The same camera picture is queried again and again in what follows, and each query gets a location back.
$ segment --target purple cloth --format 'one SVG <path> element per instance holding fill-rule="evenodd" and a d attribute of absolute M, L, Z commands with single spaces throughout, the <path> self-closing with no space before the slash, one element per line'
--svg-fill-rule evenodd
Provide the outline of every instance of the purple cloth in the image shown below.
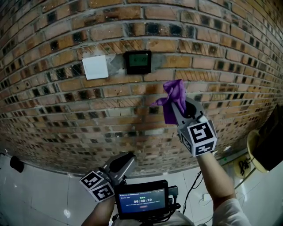
<path fill-rule="evenodd" d="M 166 124 L 177 124 L 171 103 L 176 103 L 179 111 L 184 114 L 186 111 L 186 91 L 181 79 L 169 81 L 163 84 L 168 97 L 156 100 L 151 106 L 163 106 L 163 114 Z"/>

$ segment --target brick wall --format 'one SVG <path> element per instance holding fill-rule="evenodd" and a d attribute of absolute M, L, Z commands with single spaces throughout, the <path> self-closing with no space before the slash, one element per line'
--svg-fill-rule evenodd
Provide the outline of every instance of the brick wall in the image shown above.
<path fill-rule="evenodd" d="M 279 0 L 1 0 L 1 148 L 75 173 L 120 151 L 137 155 L 136 175 L 193 167 L 150 107 L 183 79 L 214 121 L 217 157 L 239 151 L 283 100 L 282 11 Z M 143 49 L 152 73 L 125 75 L 122 53 Z M 81 60 L 103 54 L 110 77 L 87 81 Z"/>

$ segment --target timer display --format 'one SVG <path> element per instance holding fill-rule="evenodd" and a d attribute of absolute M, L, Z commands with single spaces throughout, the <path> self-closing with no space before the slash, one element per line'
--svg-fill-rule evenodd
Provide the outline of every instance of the timer display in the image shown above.
<path fill-rule="evenodd" d="M 119 194 L 121 209 L 123 213 L 143 212 L 157 210 L 165 207 L 165 192 L 164 189 Z"/>

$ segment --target floor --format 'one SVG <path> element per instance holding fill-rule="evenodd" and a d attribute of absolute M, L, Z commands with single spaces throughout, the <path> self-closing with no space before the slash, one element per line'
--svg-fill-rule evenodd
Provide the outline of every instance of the floor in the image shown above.
<path fill-rule="evenodd" d="M 95 207 L 95 201 L 79 184 L 79 177 L 52 173 L 25 165 L 18 173 L 9 165 L 10 158 L 0 156 L 0 224 L 9 226 L 80 226 Z M 231 166 L 225 169 L 237 185 Z M 166 179 L 177 185 L 177 201 L 183 208 L 188 189 L 199 168 L 158 177 L 128 179 L 128 184 Z M 283 163 L 268 174 L 258 171 L 237 189 L 237 198 L 252 225 L 272 226 L 283 211 Z M 195 225 L 212 216 L 212 202 L 203 201 L 204 182 L 192 190 L 185 215 Z"/>

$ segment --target black speaker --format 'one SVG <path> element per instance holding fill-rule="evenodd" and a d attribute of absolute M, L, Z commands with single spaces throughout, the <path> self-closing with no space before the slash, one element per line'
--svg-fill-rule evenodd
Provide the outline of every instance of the black speaker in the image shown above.
<path fill-rule="evenodd" d="M 253 156 L 266 170 L 283 161 L 283 109 L 277 105 L 259 130 L 260 138 Z"/>
<path fill-rule="evenodd" d="M 10 167 L 21 173 L 23 171 L 23 162 L 21 162 L 16 156 L 13 156 L 10 160 Z"/>

